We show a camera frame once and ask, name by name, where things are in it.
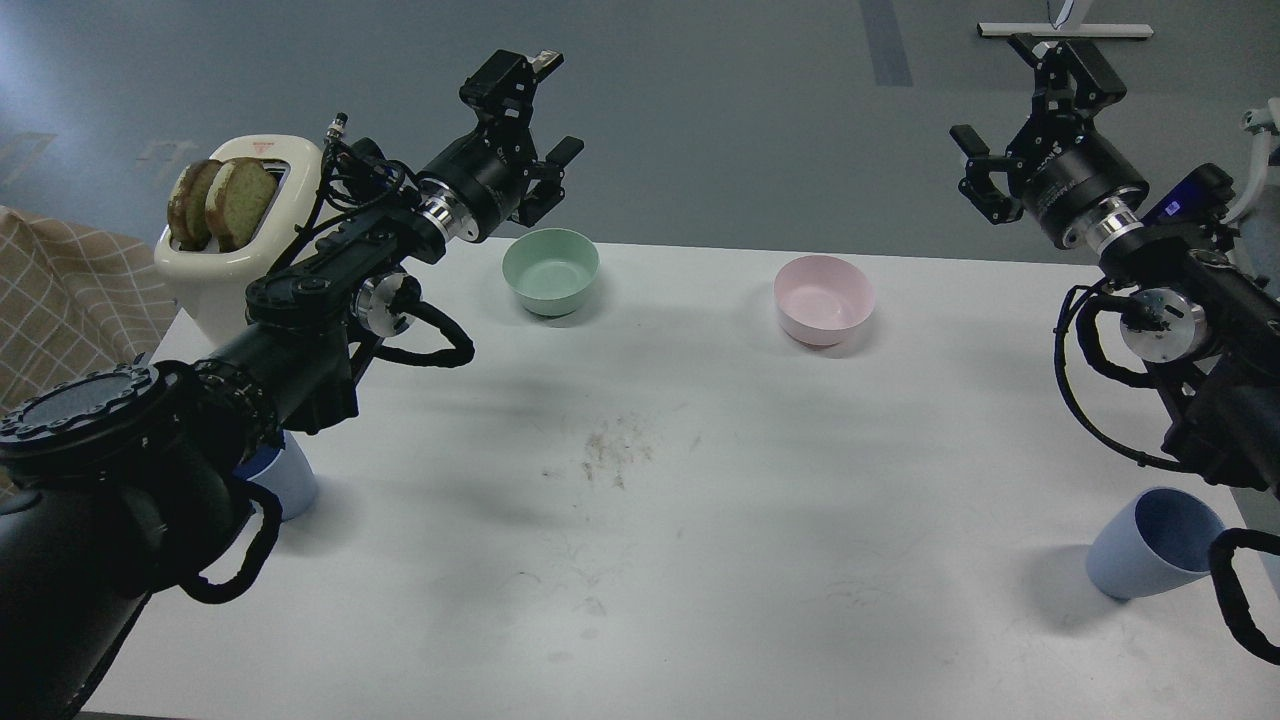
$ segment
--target floor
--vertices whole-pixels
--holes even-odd
[[[1052,0],[1055,8],[1061,0]],[[978,20],[1038,0],[0,4],[0,202],[155,242],[182,167],[257,132],[319,140],[338,110],[421,165],[472,124],[457,87],[497,47],[567,61],[535,137],[586,141],[544,224],[603,242],[1092,263],[955,191],[947,136],[1002,147],[1030,70]],[[1274,0],[1103,0],[1146,22],[1103,53],[1130,88],[1098,127],[1161,192],[1243,177],[1244,109],[1276,92]],[[518,234],[516,225],[499,229]]]

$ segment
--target white metal frame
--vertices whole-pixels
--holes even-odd
[[[1147,40],[1155,31],[1148,24],[1084,24],[1093,0],[1066,0],[1052,23],[978,23],[983,37],[1009,37],[1020,32],[1036,37],[1092,37]]]

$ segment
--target screw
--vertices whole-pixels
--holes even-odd
[[[1217,252],[1210,250],[1192,250],[1192,256],[1199,260],[1201,263],[1208,265],[1210,268],[1231,266],[1231,264],[1226,261],[1226,258],[1222,258]]]
[[[298,290],[303,292],[320,292],[329,287],[329,281],[325,278],[302,278],[298,281]]]

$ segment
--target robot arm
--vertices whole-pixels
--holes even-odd
[[[476,128],[419,173],[369,140],[343,143],[339,115],[325,160],[348,210],[314,256],[289,265],[328,229],[312,213],[278,268],[250,286],[253,323],[239,337],[192,365],[91,373],[0,420],[0,462],[22,488],[0,507],[0,716],[73,716],[151,593],[179,585],[225,602],[248,589],[280,509],[232,469],[278,442],[282,428],[316,433],[356,416],[356,383],[375,357],[471,359],[466,333],[421,301],[401,261],[435,263],[453,237],[480,242],[504,219],[532,224],[559,202],[564,165],[582,142],[567,137],[539,160],[529,122],[538,83],[561,61],[558,53],[495,53],[461,90]],[[454,347],[384,347],[411,318]],[[264,523],[241,573],[221,585],[204,580],[251,502]]]
[[[1139,464],[1202,475],[1211,484],[1276,492],[1280,487],[1280,304],[1228,260],[1231,178],[1206,164],[1142,218],[1148,183],[1094,128],[1094,115],[1125,95],[1097,49],[1066,41],[1037,51],[1029,36],[1010,44],[1034,69],[1032,113],[1002,156],[969,126],[951,128],[968,156],[960,192],[992,224],[1024,211],[1060,249],[1088,245],[1105,281],[1064,302],[1055,365],[1064,398],[1096,437]],[[1007,177],[1009,192],[992,173]],[[1116,291],[1132,288],[1129,295]],[[1144,373],[1111,364],[1097,341],[1100,313],[1120,315],[1121,334]],[[1172,420],[1158,459],[1106,438],[1083,416],[1065,382],[1062,342],[1070,322],[1089,365],[1111,379],[1160,393]],[[1212,364],[1210,370],[1202,368]],[[1215,543],[1213,579],[1224,618],[1251,652],[1280,664],[1280,648],[1257,633],[1230,568],[1235,547],[1280,551],[1244,530]]]

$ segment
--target plaid cloth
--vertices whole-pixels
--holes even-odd
[[[142,241],[0,205],[0,411],[154,351],[174,314]]]

